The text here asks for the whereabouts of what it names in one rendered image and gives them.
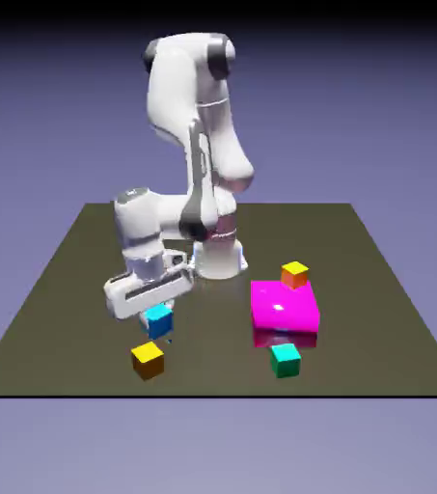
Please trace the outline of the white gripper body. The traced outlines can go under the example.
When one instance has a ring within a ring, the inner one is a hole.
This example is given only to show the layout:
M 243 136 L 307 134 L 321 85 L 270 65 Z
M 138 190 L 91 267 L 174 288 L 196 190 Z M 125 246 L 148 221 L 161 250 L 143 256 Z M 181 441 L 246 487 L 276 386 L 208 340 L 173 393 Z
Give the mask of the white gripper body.
M 194 277 L 188 267 L 180 267 L 159 280 L 143 281 L 134 272 L 108 280 L 103 289 L 109 312 L 116 319 L 136 316 L 145 310 L 190 291 Z

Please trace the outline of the small blue cube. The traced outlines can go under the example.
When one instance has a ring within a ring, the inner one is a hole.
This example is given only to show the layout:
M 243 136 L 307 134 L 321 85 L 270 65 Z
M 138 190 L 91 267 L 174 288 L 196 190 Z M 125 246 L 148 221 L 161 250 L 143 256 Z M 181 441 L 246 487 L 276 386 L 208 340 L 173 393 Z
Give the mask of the small blue cube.
M 166 304 L 158 304 L 142 312 L 141 320 L 151 340 L 164 337 L 173 330 L 173 309 Z

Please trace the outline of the small yellow cube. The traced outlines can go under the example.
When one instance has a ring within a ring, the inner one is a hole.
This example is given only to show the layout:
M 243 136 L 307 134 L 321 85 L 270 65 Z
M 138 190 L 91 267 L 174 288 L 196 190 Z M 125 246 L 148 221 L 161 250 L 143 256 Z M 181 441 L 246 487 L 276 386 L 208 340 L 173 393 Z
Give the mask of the small yellow cube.
M 155 342 L 138 345 L 130 353 L 133 368 L 143 380 L 152 379 L 164 371 L 164 352 Z

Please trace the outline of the small orange cube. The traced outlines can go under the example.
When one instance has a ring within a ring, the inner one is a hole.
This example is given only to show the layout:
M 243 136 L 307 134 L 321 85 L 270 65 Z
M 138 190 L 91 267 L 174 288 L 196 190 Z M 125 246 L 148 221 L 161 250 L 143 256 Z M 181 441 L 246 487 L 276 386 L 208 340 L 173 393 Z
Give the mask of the small orange cube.
M 282 265 L 281 282 L 289 288 L 298 289 L 309 281 L 309 267 L 299 261 Z

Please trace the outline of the small green cube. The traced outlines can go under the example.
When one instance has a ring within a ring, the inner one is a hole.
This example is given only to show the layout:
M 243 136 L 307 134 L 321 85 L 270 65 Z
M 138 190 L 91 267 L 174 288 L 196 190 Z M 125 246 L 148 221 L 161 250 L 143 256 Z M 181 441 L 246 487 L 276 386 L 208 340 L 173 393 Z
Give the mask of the small green cube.
M 272 345 L 270 364 L 277 378 L 293 377 L 300 373 L 301 355 L 293 343 Z

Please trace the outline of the large magenta box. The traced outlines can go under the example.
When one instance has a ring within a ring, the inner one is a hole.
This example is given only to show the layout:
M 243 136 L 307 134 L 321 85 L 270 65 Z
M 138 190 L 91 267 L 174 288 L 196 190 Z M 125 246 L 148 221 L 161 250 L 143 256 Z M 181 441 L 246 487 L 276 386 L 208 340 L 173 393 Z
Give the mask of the large magenta box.
M 320 311 L 310 282 L 291 288 L 281 281 L 251 282 L 251 317 L 259 330 L 317 333 Z

